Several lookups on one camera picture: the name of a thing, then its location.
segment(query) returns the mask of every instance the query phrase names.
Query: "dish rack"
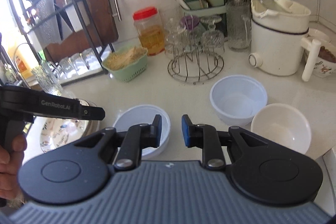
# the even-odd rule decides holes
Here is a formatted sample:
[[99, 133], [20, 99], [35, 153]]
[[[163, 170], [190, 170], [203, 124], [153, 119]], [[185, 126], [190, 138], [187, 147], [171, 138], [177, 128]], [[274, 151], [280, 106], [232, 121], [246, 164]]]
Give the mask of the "dish rack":
[[214, 47], [204, 47], [195, 36], [187, 30], [186, 32], [186, 47], [172, 50], [173, 57], [168, 64], [168, 73], [178, 81], [193, 85], [216, 77], [224, 68], [222, 56], [216, 53]]

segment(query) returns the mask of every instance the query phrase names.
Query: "bottle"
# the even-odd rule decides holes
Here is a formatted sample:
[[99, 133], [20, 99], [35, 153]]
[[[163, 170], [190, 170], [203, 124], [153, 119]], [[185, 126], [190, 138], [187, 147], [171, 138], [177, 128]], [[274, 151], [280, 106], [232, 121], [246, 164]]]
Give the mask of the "bottle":
[[147, 7], [133, 14], [134, 26], [141, 45], [148, 49], [148, 55], [156, 55], [165, 49], [165, 34], [158, 10]]
[[8, 55], [16, 63], [22, 77], [24, 79], [32, 77], [31, 70], [38, 66], [38, 62], [25, 37], [18, 29], [15, 29], [3, 34], [3, 42], [6, 44]]

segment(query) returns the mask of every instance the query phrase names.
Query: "white plastic bowl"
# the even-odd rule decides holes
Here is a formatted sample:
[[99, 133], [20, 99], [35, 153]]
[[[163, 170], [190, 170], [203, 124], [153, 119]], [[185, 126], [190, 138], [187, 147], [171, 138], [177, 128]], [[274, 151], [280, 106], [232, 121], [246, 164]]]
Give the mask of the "white plastic bowl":
[[311, 143], [311, 130], [306, 117], [296, 108], [271, 104], [253, 118], [251, 132], [305, 154]]
[[231, 75], [213, 85], [210, 102], [228, 126], [245, 126], [267, 104], [267, 92], [251, 77]]
[[147, 160], [154, 156], [159, 155], [163, 150], [165, 150], [170, 133], [170, 119], [162, 108], [154, 106], [154, 105], [138, 105], [132, 107], [125, 111], [113, 124], [113, 127], [120, 131], [127, 131], [129, 127], [140, 124], [140, 123], [148, 123], [151, 124], [154, 120], [156, 114], [162, 116], [162, 131], [161, 131], [161, 139], [160, 146], [158, 148], [148, 147], [142, 150], [142, 159]]

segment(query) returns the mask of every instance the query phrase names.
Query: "human hand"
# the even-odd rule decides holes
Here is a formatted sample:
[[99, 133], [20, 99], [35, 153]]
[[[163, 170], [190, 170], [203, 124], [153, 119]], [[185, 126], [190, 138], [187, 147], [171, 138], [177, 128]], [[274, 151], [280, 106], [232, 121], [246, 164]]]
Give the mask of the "human hand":
[[11, 154], [0, 146], [0, 198], [14, 199], [19, 194], [20, 188], [16, 176], [26, 148], [27, 141], [23, 134], [13, 139]]

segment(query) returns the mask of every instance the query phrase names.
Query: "metal pivot screw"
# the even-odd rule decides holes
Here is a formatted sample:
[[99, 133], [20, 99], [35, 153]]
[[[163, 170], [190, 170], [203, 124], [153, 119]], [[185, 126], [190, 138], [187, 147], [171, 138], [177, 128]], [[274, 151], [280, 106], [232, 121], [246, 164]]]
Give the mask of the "metal pivot screw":
[[212, 159], [208, 161], [208, 166], [212, 168], [219, 168], [224, 165], [224, 161], [220, 159]]
[[116, 162], [116, 166], [119, 168], [128, 168], [133, 164], [133, 161], [130, 159], [121, 159]]

